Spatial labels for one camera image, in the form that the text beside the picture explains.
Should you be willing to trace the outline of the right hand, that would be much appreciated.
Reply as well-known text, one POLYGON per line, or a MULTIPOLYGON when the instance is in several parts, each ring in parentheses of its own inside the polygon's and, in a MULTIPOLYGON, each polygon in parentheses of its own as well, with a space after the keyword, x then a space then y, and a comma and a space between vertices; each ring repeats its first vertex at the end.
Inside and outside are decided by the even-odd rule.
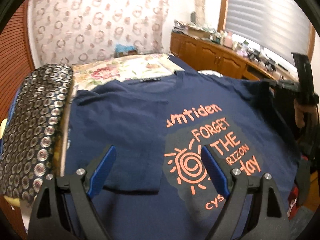
POLYGON ((317 106, 301 105, 297 99, 294 100, 295 122, 298 128, 305 124, 317 126, 319 123, 317 106))

